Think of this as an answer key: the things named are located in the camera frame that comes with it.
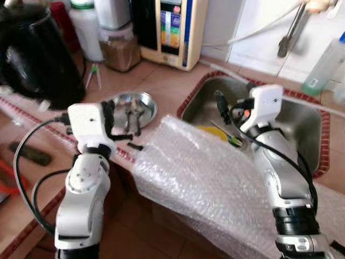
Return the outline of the red object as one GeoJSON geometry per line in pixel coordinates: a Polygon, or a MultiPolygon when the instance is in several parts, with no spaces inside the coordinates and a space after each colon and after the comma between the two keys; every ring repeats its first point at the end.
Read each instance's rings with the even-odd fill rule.
{"type": "Polygon", "coordinates": [[[0,193],[8,195],[17,195],[19,193],[14,171],[2,159],[0,159],[0,193]]]}

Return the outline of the beige water ionizer machine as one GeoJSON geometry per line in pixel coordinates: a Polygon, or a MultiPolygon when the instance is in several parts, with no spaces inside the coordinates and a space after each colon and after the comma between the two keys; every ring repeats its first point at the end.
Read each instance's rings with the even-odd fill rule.
{"type": "Polygon", "coordinates": [[[129,0],[141,57],[181,71],[200,59],[209,0],[129,0]]]}

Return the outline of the red canister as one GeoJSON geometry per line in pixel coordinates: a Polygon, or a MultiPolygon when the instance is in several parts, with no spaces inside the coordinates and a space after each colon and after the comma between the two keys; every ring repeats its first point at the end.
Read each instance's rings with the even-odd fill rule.
{"type": "Polygon", "coordinates": [[[63,2],[53,2],[50,3],[49,7],[53,19],[60,30],[61,36],[67,45],[67,49],[69,49],[71,53],[78,52],[81,49],[79,40],[74,25],[71,22],[71,18],[67,13],[66,5],[63,2]]]}

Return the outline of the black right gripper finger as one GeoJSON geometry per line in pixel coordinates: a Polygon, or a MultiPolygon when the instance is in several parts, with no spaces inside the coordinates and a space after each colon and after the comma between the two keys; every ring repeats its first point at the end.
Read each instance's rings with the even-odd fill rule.
{"type": "Polygon", "coordinates": [[[227,106],[227,100],[222,91],[215,91],[215,101],[219,114],[225,124],[231,123],[231,109],[227,106]]]}

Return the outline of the dark green oblong object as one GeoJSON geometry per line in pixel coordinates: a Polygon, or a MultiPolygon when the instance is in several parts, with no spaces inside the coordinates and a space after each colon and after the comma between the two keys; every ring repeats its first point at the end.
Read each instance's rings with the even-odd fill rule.
{"type": "Polygon", "coordinates": [[[24,145],[22,150],[19,151],[19,141],[12,141],[8,145],[8,150],[12,151],[13,155],[17,155],[19,152],[20,158],[26,158],[36,165],[47,166],[52,162],[52,156],[34,146],[24,145]]]}

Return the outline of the white plastic container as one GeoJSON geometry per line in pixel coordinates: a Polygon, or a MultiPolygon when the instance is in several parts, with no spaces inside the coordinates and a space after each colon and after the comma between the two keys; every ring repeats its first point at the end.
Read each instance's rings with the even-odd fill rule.
{"type": "Polygon", "coordinates": [[[129,0],[94,0],[99,26],[118,30],[132,20],[129,0]]]}

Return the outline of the clear bubble wrap sheet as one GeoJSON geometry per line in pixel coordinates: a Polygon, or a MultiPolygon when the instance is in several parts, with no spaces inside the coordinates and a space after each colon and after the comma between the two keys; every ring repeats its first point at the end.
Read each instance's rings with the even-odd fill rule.
{"type": "Polygon", "coordinates": [[[143,197],[181,214],[233,259],[280,258],[268,188],[249,154],[168,115],[132,175],[143,197]]]}

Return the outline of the clear jar of brown powder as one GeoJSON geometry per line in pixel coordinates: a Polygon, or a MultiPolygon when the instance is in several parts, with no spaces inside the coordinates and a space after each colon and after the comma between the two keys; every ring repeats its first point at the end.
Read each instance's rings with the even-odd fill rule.
{"type": "Polygon", "coordinates": [[[99,45],[107,67],[127,72],[141,61],[140,45],[134,33],[133,22],[118,30],[100,27],[99,32],[99,45]]]}

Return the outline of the steel sink basin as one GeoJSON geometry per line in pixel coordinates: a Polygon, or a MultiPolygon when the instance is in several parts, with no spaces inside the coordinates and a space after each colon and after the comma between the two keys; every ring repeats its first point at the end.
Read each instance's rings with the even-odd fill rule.
{"type": "MultiPolygon", "coordinates": [[[[233,105],[239,99],[249,96],[251,88],[263,85],[263,81],[250,79],[248,83],[239,81],[224,72],[209,72],[197,83],[185,101],[177,109],[176,116],[195,126],[215,124],[224,128],[236,137],[237,130],[229,124],[225,125],[218,111],[215,91],[221,91],[227,103],[233,105]]],[[[310,106],[284,101],[281,112],[274,123],[281,128],[286,139],[296,146],[299,153],[306,159],[318,179],[329,170],[330,149],[330,116],[310,106]]]]}

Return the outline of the clear bottle with blue cap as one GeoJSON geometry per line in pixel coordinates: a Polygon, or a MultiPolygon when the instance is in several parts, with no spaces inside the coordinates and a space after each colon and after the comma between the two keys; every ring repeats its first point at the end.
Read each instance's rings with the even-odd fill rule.
{"type": "Polygon", "coordinates": [[[328,44],[325,52],[321,54],[317,64],[301,85],[301,91],[309,96],[318,96],[328,86],[344,59],[345,33],[328,44]]]}

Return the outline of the green tongs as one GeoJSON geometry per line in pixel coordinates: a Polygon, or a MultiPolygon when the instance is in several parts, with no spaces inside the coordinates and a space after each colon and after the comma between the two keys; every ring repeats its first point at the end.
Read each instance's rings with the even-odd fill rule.
{"type": "Polygon", "coordinates": [[[92,81],[96,83],[98,89],[101,90],[103,88],[99,63],[93,63],[91,68],[86,71],[86,83],[84,83],[85,88],[88,88],[92,81]]]}

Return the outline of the clear plastic cup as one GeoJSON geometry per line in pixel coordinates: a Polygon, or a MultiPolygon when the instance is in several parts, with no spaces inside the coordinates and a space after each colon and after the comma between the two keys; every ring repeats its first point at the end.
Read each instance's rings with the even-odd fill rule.
{"type": "Polygon", "coordinates": [[[333,90],[333,101],[335,103],[342,105],[345,101],[345,84],[344,83],[337,83],[333,81],[334,86],[333,90]]]}

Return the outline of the steel fork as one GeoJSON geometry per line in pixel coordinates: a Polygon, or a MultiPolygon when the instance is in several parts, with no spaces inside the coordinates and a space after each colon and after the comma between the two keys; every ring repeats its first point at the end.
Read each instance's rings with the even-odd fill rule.
{"type": "Polygon", "coordinates": [[[123,131],[125,134],[130,133],[130,127],[131,127],[131,117],[133,115],[133,103],[130,103],[124,108],[124,114],[125,114],[125,122],[123,131]]]}

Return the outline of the black electric kettle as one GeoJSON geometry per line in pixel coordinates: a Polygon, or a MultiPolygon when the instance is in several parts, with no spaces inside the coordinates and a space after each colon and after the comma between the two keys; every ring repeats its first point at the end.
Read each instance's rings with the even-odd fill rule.
{"type": "Polygon", "coordinates": [[[50,110],[82,102],[86,87],[50,9],[0,2],[0,85],[50,110]]]}

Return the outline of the white jar with green lid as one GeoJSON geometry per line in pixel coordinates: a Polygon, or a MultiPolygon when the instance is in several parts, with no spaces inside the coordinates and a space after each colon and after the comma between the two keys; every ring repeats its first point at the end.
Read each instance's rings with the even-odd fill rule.
{"type": "Polygon", "coordinates": [[[70,0],[68,12],[84,57],[91,62],[104,62],[100,47],[100,29],[94,0],[70,0]]]}

